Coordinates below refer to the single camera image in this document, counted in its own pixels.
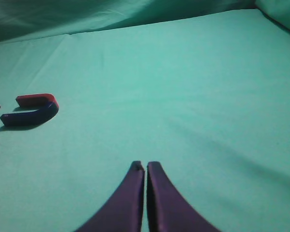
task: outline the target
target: green cloth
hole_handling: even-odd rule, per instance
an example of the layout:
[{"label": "green cloth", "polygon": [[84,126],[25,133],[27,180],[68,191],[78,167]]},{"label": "green cloth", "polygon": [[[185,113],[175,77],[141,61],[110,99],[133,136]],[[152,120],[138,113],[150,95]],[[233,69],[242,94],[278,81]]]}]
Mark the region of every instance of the green cloth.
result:
[{"label": "green cloth", "polygon": [[0,41],[19,36],[21,38],[14,40],[188,18],[249,8],[254,1],[0,0]]},{"label": "green cloth", "polygon": [[0,232],[74,231],[134,160],[222,232],[290,232],[290,33],[259,10],[0,44],[0,115],[34,93],[60,110],[0,121]]},{"label": "green cloth", "polygon": [[257,0],[256,4],[268,16],[290,29],[290,0]]}]

